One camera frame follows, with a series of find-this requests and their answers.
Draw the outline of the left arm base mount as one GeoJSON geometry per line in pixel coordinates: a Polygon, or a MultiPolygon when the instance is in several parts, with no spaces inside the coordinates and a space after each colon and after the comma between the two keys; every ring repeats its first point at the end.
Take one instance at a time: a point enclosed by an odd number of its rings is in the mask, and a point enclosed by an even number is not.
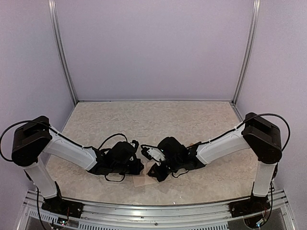
{"type": "Polygon", "coordinates": [[[57,194],[53,198],[44,198],[42,209],[66,217],[80,218],[84,204],[81,202],[63,199],[57,182],[55,182],[57,194]]]}

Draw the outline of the pink envelope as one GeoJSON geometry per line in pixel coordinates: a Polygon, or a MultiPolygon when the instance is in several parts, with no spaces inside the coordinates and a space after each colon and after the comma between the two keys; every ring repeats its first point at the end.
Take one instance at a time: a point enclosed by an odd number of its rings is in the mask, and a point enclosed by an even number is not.
{"type": "Polygon", "coordinates": [[[150,184],[156,184],[158,181],[155,178],[152,178],[147,175],[148,167],[144,167],[140,175],[134,175],[132,177],[134,187],[141,187],[150,184]]]}

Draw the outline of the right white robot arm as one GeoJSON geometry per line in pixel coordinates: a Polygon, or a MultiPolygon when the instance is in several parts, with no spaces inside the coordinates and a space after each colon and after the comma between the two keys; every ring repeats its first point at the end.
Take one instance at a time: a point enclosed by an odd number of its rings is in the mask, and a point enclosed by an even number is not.
{"type": "Polygon", "coordinates": [[[282,157],[281,132],[277,125],[264,119],[265,115],[248,113],[234,128],[205,142],[189,147],[174,137],[164,138],[157,146],[141,145],[141,153],[155,164],[150,177],[164,181],[181,169],[192,171],[232,153],[251,149],[258,158],[252,197],[245,202],[248,212],[255,213],[264,205],[275,168],[282,157]]]}

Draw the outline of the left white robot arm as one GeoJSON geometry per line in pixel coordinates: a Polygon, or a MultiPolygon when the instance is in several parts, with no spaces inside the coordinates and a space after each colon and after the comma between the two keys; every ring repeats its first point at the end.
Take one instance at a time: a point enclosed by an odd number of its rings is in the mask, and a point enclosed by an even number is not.
{"type": "Polygon", "coordinates": [[[47,153],[69,161],[96,176],[117,173],[121,176],[140,175],[144,169],[136,152],[138,142],[119,141],[112,148],[82,146],[68,139],[50,125],[46,116],[23,121],[14,132],[12,161],[23,168],[37,186],[48,205],[57,213],[67,209],[67,202],[60,197],[60,190],[40,159],[47,153]]]}

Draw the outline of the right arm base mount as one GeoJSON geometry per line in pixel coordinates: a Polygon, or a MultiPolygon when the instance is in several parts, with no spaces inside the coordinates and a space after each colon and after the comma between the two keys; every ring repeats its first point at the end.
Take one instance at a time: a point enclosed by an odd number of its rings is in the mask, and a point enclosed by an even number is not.
{"type": "Polygon", "coordinates": [[[251,195],[248,199],[229,203],[229,210],[233,218],[262,212],[272,207],[271,202],[268,199],[268,194],[272,191],[272,183],[270,183],[268,193],[265,197],[255,196],[253,194],[253,189],[254,184],[251,195]]]}

